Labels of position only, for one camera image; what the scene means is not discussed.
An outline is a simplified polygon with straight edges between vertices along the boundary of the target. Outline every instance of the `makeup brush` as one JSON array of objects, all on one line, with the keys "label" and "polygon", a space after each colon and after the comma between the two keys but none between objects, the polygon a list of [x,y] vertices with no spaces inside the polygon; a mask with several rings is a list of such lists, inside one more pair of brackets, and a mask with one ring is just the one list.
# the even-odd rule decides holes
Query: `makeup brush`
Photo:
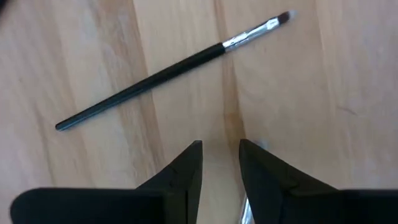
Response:
[{"label": "makeup brush", "polygon": [[55,129],[58,131],[66,130],[106,109],[119,105],[126,100],[129,100],[145,91],[148,91],[160,84],[163,84],[195,67],[203,65],[204,63],[217,58],[226,52],[230,52],[257,37],[260,37],[278,27],[285,24],[287,21],[292,19],[295,15],[295,11],[284,12],[277,17],[273,17],[263,24],[247,30],[225,42],[215,44],[196,53],[189,58],[178,62],[169,68],[166,68],[144,80],[137,82],[136,84],[130,86],[129,88],[120,91],[119,93],[91,106],[82,112],[58,123]]}]

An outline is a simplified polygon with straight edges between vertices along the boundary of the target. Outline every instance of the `black brush handle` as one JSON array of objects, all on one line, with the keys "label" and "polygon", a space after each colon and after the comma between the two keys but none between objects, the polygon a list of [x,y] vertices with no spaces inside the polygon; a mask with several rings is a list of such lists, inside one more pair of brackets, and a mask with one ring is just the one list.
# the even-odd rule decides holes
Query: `black brush handle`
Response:
[{"label": "black brush handle", "polygon": [[192,55],[189,58],[182,60],[138,83],[130,86],[129,88],[120,91],[119,93],[91,106],[82,112],[66,119],[65,121],[61,121],[55,126],[55,129],[58,131],[66,130],[106,109],[109,109],[113,106],[121,104],[126,100],[129,100],[147,90],[152,89],[160,84],[163,84],[184,72],[187,72],[195,67],[203,65],[204,63],[213,60],[225,53],[225,48],[222,43],[218,43],[211,47],[208,47],[205,50],[202,50],[199,53]]}]

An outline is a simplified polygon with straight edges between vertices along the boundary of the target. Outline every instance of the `wooden surface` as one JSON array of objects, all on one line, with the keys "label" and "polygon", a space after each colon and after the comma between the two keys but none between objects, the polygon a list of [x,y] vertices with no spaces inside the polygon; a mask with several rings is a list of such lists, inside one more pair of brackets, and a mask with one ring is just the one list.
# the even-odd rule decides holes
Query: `wooden surface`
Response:
[{"label": "wooden surface", "polygon": [[[295,9],[219,60],[54,125]],[[12,0],[0,16],[0,223],[35,187],[134,188],[204,143],[198,223],[236,223],[241,138],[339,188],[398,188],[396,0]]]}]

